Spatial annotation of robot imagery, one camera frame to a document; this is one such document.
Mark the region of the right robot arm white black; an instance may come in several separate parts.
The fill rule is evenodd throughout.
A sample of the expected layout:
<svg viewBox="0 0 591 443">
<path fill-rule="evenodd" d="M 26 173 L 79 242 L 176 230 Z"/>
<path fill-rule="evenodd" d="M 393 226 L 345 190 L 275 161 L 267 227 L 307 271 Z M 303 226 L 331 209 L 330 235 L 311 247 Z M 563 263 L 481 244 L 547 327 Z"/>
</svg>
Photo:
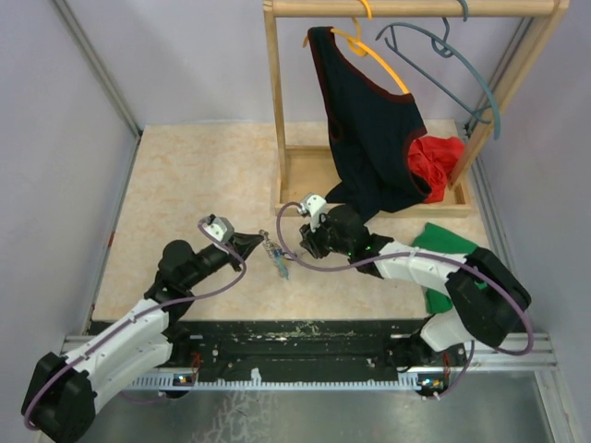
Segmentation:
<svg viewBox="0 0 591 443">
<path fill-rule="evenodd" d="M 405 245 L 371 233 L 350 206 L 328 209 L 317 195 L 297 210 L 308 218 L 300 228 L 300 245 L 315 259 L 343 255 L 360 273 L 410 281 L 451 301 L 451 309 L 432 315 L 413 341 L 419 363 L 434 365 L 445 350 L 466 341 L 499 349 L 517 324 L 532 328 L 525 313 L 530 294 L 490 250 L 478 247 L 462 255 Z"/>
</svg>

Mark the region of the navy tank top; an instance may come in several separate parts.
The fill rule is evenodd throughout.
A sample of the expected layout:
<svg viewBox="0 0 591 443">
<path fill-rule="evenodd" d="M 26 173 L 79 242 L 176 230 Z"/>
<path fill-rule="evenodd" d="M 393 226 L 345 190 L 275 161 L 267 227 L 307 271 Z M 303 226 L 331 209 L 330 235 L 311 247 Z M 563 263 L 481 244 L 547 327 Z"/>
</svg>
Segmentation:
<svg viewBox="0 0 591 443">
<path fill-rule="evenodd" d="M 365 222 L 423 203 L 431 187 L 408 164 L 412 142 L 427 134 L 413 95 L 375 84 L 341 53 L 332 28 L 307 36 L 340 178 L 326 201 L 352 206 Z"/>
</svg>

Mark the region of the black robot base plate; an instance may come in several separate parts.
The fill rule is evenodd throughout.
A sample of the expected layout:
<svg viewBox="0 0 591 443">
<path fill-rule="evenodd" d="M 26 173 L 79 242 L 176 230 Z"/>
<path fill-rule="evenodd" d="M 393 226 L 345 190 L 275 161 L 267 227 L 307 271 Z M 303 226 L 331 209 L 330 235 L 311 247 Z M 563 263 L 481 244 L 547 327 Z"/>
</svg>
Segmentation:
<svg viewBox="0 0 591 443">
<path fill-rule="evenodd" d="M 199 381 L 396 381 L 413 369 L 461 367 L 465 347 L 433 352 L 419 343 L 418 319 L 181 320 L 166 369 L 193 368 Z"/>
</svg>

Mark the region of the left aluminium frame rail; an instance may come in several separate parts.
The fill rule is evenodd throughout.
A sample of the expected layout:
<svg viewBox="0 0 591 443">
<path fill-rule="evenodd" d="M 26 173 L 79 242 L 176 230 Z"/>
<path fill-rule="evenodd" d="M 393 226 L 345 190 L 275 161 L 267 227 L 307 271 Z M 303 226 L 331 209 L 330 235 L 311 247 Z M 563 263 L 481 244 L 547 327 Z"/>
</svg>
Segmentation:
<svg viewBox="0 0 591 443">
<path fill-rule="evenodd" d="M 143 130 L 140 128 L 123 92 L 116 84 L 115 77 L 107 69 L 105 62 L 95 49 L 71 5 L 66 0 L 50 0 L 49 3 L 62 21 L 74 44 L 77 45 L 82 58 L 98 81 L 109 103 L 125 122 L 130 132 L 136 138 L 140 138 Z"/>
</svg>

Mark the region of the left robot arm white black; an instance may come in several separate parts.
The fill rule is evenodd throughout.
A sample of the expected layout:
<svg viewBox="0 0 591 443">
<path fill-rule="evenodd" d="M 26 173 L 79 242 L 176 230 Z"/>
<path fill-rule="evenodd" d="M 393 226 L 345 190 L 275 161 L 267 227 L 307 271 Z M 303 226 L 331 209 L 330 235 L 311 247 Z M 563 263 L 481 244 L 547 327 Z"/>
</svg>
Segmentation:
<svg viewBox="0 0 591 443">
<path fill-rule="evenodd" d="M 127 314 L 78 348 L 38 361 L 21 406 L 24 425 L 55 442 L 77 442 L 132 381 L 167 362 L 185 364 L 192 344 L 178 321 L 198 299 L 193 287 L 225 266 L 245 276 L 263 240 L 233 233 L 199 252 L 184 240 L 166 245 L 153 285 Z"/>
</svg>

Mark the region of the aluminium frame rail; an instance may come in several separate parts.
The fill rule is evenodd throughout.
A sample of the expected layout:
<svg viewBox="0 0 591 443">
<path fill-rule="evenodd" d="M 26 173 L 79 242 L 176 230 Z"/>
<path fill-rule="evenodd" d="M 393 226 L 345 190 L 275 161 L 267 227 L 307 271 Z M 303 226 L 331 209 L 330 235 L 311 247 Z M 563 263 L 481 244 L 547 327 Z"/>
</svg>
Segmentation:
<svg viewBox="0 0 591 443">
<path fill-rule="evenodd" d="M 504 113 L 517 91 L 524 84 L 525 79 L 542 54 L 549 39 L 560 25 L 563 17 L 562 10 L 555 10 L 554 14 L 547 17 L 523 17 L 516 27 L 509 30 L 509 40 L 503 47 L 501 58 L 495 65 L 495 69 L 488 78 L 495 98 L 499 102 L 501 114 Z M 477 102 L 477 106 L 484 102 L 483 92 Z M 508 124 L 501 120 L 501 133 Z M 507 236 L 501 222 L 498 208 L 489 180 L 486 175 L 484 163 L 480 158 L 481 151 L 487 142 L 493 140 L 493 127 L 489 124 L 480 124 L 470 118 L 464 129 L 467 136 L 466 151 L 456 167 L 453 176 L 460 178 L 470 174 L 476 199 L 479 205 L 480 215 L 493 251 L 500 256 L 505 264 L 512 268 L 513 258 L 509 252 Z M 493 371 L 512 371 L 522 368 L 525 371 L 536 371 L 544 368 L 551 369 L 557 365 L 556 358 L 546 333 L 539 335 L 540 342 L 534 342 L 535 334 L 531 322 L 519 326 L 518 331 L 508 336 L 510 345 L 522 344 L 523 350 L 510 350 L 504 353 L 486 351 L 477 346 L 478 355 L 474 358 L 474 369 L 483 369 L 486 365 Z"/>
<path fill-rule="evenodd" d="M 95 49 L 71 5 L 66 0 L 50 0 L 49 3 L 62 21 L 74 44 L 77 45 L 82 58 L 98 81 L 109 103 L 125 122 L 130 132 L 136 138 L 140 138 L 143 130 L 140 128 L 123 92 L 116 84 L 115 77 L 107 69 L 105 62 Z"/>
</svg>

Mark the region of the metal disc with keyrings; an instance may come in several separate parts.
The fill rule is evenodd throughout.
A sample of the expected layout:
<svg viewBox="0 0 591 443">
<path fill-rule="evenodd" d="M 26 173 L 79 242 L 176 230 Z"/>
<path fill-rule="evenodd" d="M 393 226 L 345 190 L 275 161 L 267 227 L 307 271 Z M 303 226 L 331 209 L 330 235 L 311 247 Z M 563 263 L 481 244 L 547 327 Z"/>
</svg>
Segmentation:
<svg viewBox="0 0 591 443">
<path fill-rule="evenodd" d="M 261 235 L 264 236 L 264 240 L 262 242 L 262 246 L 263 246 L 264 250 L 266 251 L 267 256 L 271 260 L 273 266 L 277 269 L 277 267 L 275 265 L 275 262 L 274 262 L 274 259 L 273 259 L 273 256 L 272 256 L 272 251 L 274 249 L 279 249 L 281 247 L 271 240 L 270 235 L 269 235 L 269 233 L 267 231 L 265 231 L 265 230 L 259 230 L 259 234 L 261 234 Z"/>
</svg>

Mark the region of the red cloth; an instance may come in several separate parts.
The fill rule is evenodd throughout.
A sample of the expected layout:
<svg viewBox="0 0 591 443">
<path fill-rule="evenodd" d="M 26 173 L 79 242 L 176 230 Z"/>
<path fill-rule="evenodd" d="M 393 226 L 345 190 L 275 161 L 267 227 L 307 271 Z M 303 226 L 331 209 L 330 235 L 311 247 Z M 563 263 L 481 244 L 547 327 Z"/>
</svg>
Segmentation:
<svg viewBox="0 0 591 443">
<path fill-rule="evenodd" d="M 464 152 L 458 137 L 437 138 L 424 136 L 412 142 L 408 152 L 411 172 L 422 178 L 430 191 L 426 204 L 442 202 L 452 170 Z"/>
</svg>

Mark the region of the wooden clothes rack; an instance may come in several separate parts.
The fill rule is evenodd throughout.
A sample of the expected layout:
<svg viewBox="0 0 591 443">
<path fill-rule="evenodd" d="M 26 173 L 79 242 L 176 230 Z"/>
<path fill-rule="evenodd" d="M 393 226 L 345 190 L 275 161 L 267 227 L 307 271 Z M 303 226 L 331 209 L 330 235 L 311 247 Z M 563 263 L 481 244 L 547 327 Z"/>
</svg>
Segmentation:
<svg viewBox="0 0 591 443">
<path fill-rule="evenodd" d="M 500 115 L 505 112 L 516 91 L 523 84 L 535 61 L 560 24 L 569 7 L 566 1 L 266 1 L 263 4 L 271 73 L 278 151 L 277 185 L 274 209 L 299 200 L 310 191 L 326 191 L 334 185 L 337 173 L 329 164 L 330 149 L 319 145 L 289 145 L 285 138 L 281 68 L 277 33 L 278 18 L 453 18 L 461 15 L 476 18 L 521 17 L 525 30 L 515 37 L 503 56 L 498 80 L 488 96 L 493 108 L 486 114 L 491 123 L 476 122 L 468 132 L 468 141 L 452 170 L 444 199 L 419 204 L 396 212 L 398 218 L 464 218 L 475 211 L 471 202 L 467 175 L 489 138 L 501 133 Z"/>
</svg>

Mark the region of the right aluminium frame rail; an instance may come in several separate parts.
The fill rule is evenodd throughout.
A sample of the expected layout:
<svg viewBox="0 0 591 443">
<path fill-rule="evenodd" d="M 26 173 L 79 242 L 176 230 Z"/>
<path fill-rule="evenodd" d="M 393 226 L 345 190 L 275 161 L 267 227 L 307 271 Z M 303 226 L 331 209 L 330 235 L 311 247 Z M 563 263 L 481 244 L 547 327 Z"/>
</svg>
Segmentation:
<svg viewBox="0 0 591 443">
<path fill-rule="evenodd" d="M 547 17 L 523 17 L 516 27 L 509 30 L 509 40 L 503 47 L 501 58 L 495 65 L 495 69 L 488 78 L 495 98 L 499 102 L 501 114 L 504 113 L 517 91 L 524 84 L 525 79 L 542 54 L 549 39 L 560 25 L 563 17 L 562 10 L 555 10 L 554 14 Z M 484 102 L 483 92 L 477 102 L 477 106 Z M 501 120 L 501 133 L 508 124 Z M 489 180 L 486 175 L 484 163 L 480 158 L 481 151 L 487 142 L 493 140 L 493 127 L 489 124 L 480 124 L 470 118 L 464 129 L 467 136 L 466 151 L 456 167 L 453 176 L 460 178 L 470 174 L 476 199 L 479 205 L 480 215 L 493 251 L 500 256 L 505 264 L 512 268 L 513 258 L 509 252 L 507 236 L 501 222 L 498 208 Z M 493 371 L 512 371 L 522 368 L 525 371 L 536 371 L 544 368 L 551 369 L 557 365 L 556 358 L 546 333 L 539 335 L 540 342 L 534 342 L 535 334 L 531 322 L 519 326 L 518 331 L 508 336 L 510 345 L 522 344 L 523 350 L 510 350 L 504 353 L 486 351 L 477 346 L 478 355 L 474 358 L 474 369 L 483 369 L 486 365 Z"/>
</svg>

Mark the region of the green cloth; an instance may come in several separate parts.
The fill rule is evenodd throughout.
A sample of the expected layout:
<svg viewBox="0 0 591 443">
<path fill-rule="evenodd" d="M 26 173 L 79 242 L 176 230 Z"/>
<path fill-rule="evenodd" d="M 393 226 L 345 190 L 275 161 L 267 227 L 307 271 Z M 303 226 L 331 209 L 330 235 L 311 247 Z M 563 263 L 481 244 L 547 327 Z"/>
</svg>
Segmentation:
<svg viewBox="0 0 591 443">
<path fill-rule="evenodd" d="M 470 240 L 430 222 L 425 224 L 422 233 L 414 239 L 411 246 L 433 252 L 462 255 L 470 254 L 477 248 L 477 244 Z M 452 300 L 443 293 L 426 289 L 424 296 L 426 310 L 430 315 L 445 313 L 452 309 Z"/>
</svg>

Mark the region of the yellow clothes hanger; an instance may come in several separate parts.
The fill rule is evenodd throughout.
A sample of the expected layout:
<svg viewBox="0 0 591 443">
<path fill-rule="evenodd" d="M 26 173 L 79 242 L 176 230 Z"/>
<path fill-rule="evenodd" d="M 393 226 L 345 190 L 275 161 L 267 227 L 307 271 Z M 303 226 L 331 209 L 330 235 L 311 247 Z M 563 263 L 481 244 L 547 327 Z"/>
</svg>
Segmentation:
<svg viewBox="0 0 591 443">
<path fill-rule="evenodd" d="M 357 1 L 357 2 L 363 6 L 363 8 L 365 9 L 366 18 L 369 21 L 371 21 L 373 19 L 373 12 L 372 12 L 369 2 L 365 1 L 365 0 L 361 0 L 361 1 Z M 389 75 L 389 77 L 392 79 L 392 81 L 398 86 L 398 88 L 400 89 L 402 94 L 410 94 L 410 90 L 407 88 L 407 86 L 405 85 L 403 80 L 400 78 L 400 76 L 391 68 L 391 66 L 388 63 L 386 63 L 384 61 L 384 59 L 381 56 L 379 56 L 373 49 L 371 49 L 369 46 L 367 46 L 362 41 L 362 29 L 361 29 L 361 25 L 360 25 L 359 21 L 357 20 L 357 18 L 351 17 L 351 20 L 354 23 L 355 28 L 356 28 L 355 36 L 350 35 L 346 32 L 343 32 L 342 30 L 338 30 L 336 28 L 330 28 L 329 31 L 334 35 L 338 35 L 338 36 L 341 36 L 344 39 L 346 39 L 349 49 L 351 50 L 352 53 L 356 54 L 359 57 L 366 57 L 369 55 Z M 302 42 L 302 47 L 306 48 L 308 46 L 308 43 L 309 43 L 309 38 L 306 35 L 303 42 Z M 366 76 L 363 75 L 363 73 L 361 73 L 360 71 L 359 71 L 359 74 L 361 75 L 361 77 L 364 77 L 364 80 L 366 80 L 367 83 L 369 84 L 369 86 L 372 89 L 374 89 L 375 91 L 383 91 L 385 93 L 390 94 L 389 91 L 387 91 L 386 89 L 375 84 L 369 78 L 366 78 Z"/>
</svg>

